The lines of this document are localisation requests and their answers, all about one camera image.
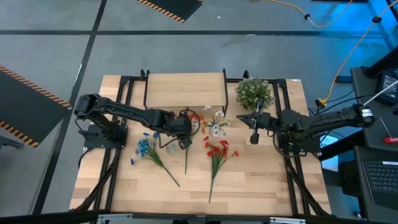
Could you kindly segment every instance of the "wooden tabletop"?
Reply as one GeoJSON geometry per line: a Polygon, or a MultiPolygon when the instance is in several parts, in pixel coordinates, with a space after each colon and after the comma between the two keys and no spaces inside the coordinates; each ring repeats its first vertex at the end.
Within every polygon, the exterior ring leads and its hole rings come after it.
{"type": "MultiPolygon", "coordinates": [[[[116,99],[119,86],[119,75],[105,75],[100,95],[112,100],[116,99]]],[[[211,138],[212,142],[226,139],[230,143],[230,151],[238,151],[240,156],[233,157],[218,172],[213,188],[211,203],[208,203],[211,181],[211,163],[203,146],[205,134],[197,134],[188,152],[188,169],[184,174],[185,151],[177,150],[171,156],[165,149],[157,149],[165,166],[173,174],[181,187],[173,182],[166,171],[157,167],[152,161],[137,160],[134,166],[130,158],[137,159],[135,149],[143,132],[153,133],[140,123],[128,121],[129,135],[126,148],[123,149],[111,210],[113,212],[143,213],[184,213],[214,215],[292,215],[287,176],[284,160],[272,144],[272,139],[264,130],[259,130],[258,145],[249,142],[252,130],[238,121],[237,114],[249,112],[240,107],[235,98],[234,89],[238,83],[228,83],[229,106],[226,119],[231,125],[224,130],[224,138],[211,138]]],[[[293,110],[307,114],[303,87],[300,80],[287,80],[290,104],[293,110]]],[[[133,86],[131,106],[144,108],[145,82],[136,81],[133,86]]],[[[264,110],[276,115],[272,105],[264,110]]],[[[205,115],[204,110],[197,111],[205,115]]],[[[162,142],[167,141],[162,135],[162,142]]],[[[79,206],[84,198],[93,190],[100,175],[104,149],[95,149],[88,153],[81,162],[77,176],[75,191],[70,208],[79,206]]],[[[305,183],[317,202],[330,212],[328,196],[323,181],[320,162],[311,154],[301,157],[305,183]]],[[[103,191],[100,208],[104,208],[107,186],[103,191]]],[[[299,189],[295,188],[298,209],[303,212],[299,189]]]]}

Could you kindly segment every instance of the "gray floor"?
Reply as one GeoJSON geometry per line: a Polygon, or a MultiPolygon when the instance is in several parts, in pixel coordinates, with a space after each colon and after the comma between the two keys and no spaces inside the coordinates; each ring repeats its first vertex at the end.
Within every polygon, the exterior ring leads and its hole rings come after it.
{"type": "MultiPolygon", "coordinates": [[[[91,30],[100,2],[2,0],[0,34],[1,30],[20,29],[91,30]]],[[[295,3],[308,11],[318,24],[326,23],[345,6],[310,0],[295,3]]],[[[165,73],[215,72],[225,68],[228,77],[240,77],[243,71],[249,70],[253,77],[300,78],[308,107],[314,107],[314,100],[327,94],[335,72],[359,36],[369,27],[371,18],[385,7],[386,3],[380,0],[353,4],[341,19],[325,29],[330,32],[329,36],[97,35],[79,95],[98,92],[103,75],[138,75],[141,68],[165,73]]],[[[392,14],[386,13],[382,24],[373,29],[376,33],[364,39],[342,74],[349,75],[351,67],[371,65],[388,53],[388,46],[398,44],[396,26],[392,14]]],[[[318,29],[304,21],[295,9],[273,2],[206,1],[186,23],[179,24],[136,1],[108,0],[99,30],[318,29]]],[[[88,38],[88,35],[0,35],[0,64],[68,99],[88,38]]],[[[351,85],[338,84],[331,98],[350,90],[351,85]]],[[[347,135],[353,131],[345,128],[338,132],[347,135]]],[[[0,216],[30,212],[55,134],[56,130],[36,149],[27,146],[19,151],[2,148],[0,216]]],[[[77,134],[72,122],[43,212],[68,209],[82,145],[83,138],[77,134]]],[[[338,187],[327,188],[333,213],[353,218],[352,212],[358,209],[355,200],[343,195],[338,187]]]]}

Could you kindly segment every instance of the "green plant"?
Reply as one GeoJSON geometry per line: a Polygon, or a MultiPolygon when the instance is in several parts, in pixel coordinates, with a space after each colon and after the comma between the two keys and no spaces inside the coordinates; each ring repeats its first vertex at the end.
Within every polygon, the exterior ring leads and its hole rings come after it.
{"type": "Polygon", "coordinates": [[[265,108],[268,108],[274,102],[267,80],[247,78],[239,83],[235,92],[236,102],[246,110],[254,111],[259,99],[264,99],[265,108]]]}

